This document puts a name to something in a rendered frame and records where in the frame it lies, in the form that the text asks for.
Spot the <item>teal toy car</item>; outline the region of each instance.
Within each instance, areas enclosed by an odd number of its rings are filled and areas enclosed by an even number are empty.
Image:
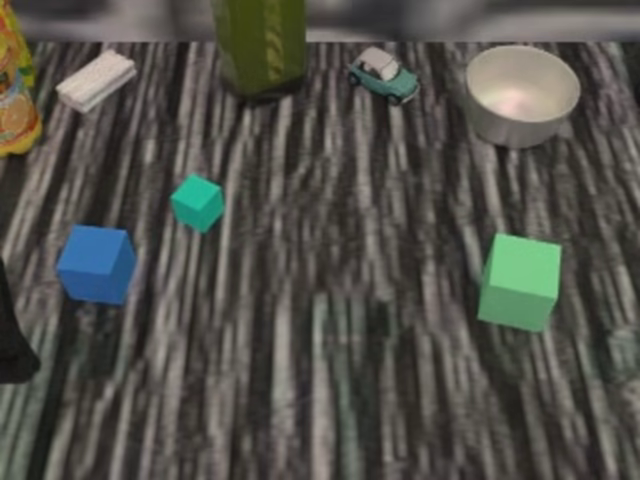
[[[349,67],[349,83],[385,97],[390,104],[408,102],[418,93],[418,77],[400,65],[393,55],[367,48]]]

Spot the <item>light green cube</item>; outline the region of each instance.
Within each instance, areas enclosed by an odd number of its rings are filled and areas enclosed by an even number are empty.
[[[224,212],[222,189],[198,175],[190,175],[171,195],[179,222],[206,233]]]
[[[558,300],[562,247],[499,233],[484,268],[478,318],[541,332]]]

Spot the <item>white car roof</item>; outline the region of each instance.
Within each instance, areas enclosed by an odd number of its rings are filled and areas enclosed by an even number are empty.
[[[365,62],[367,65],[375,68],[378,71],[389,65],[389,63],[396,61],[393,55],[376,47],[367,48],[360,54],[358,60],[361,62]]]

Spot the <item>wood grain surface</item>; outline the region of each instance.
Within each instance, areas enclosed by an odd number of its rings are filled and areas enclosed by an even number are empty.
[[[619,46],[543,45],[584,98],[522,152],[464,121],[486,45],[384,47],[423,83],[403,108],[347,85],[358,45],[313,45],[304,90],[261,108],[218,86],[213,44],[37,46],[46,135],[0,163],[0,238],[43,367],[0,387],[0,479],[639,478],[640,128]],[[55,85],[106,48],[138,78],[74,114]],[[206,235],[169,208],[191,173],[225,192]],[[75,223],[131,233],[125,307],[66,298]],[[498,231],[563,246],[543,334],[476,320]]]

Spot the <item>wooden table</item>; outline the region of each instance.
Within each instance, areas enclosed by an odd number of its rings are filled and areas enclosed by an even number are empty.
[[[305,90],[250,109],[218,87],[211,44],[117,45],[138,79],[80,117],[54,87],[107,46],[39,45],[46,138],[0,164],[0,235],[43,369],[0,388],[0,478],[631,478],[640,381],[594,363],[640,311],[624,61],[546,45],[584,100],[518,153],[465,125],[482,47],[386,45],[424,84],[390,109],[345,82],[360,47],[314,45]],[[204,236],[168,205],[194,172],[227,200]],[[65,298],[74,223],[133,236],[126,307]],[[542,335],[475,319],[497,231],[564,247]]]

